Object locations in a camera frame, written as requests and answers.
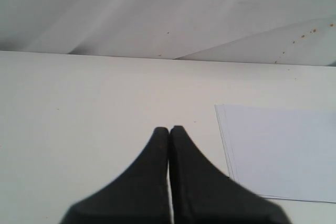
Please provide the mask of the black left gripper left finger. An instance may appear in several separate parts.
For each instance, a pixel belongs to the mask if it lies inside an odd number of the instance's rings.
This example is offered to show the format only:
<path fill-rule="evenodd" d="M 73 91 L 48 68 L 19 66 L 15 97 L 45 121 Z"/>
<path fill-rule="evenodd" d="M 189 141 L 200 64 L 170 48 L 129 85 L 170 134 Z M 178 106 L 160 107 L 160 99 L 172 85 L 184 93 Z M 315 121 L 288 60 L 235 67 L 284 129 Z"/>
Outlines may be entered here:
<path fill-rule="evenodd" d="M 170 223 L 169 131 L 154 129 L 134 162 L 113 182 L 73 204 L 61 223 Z"/>

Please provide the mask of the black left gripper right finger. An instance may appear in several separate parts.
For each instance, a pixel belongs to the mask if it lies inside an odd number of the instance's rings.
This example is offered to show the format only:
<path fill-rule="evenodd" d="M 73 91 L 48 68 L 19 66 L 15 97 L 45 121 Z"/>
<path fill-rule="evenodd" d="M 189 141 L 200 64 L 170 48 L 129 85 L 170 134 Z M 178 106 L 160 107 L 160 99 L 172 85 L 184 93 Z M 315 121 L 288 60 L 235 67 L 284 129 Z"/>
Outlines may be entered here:
<path fill-rule="evenodd" d="M 217 169 L 182 126 L 169 138 L 175 223 L 290 223 L 283 209 Z"/>

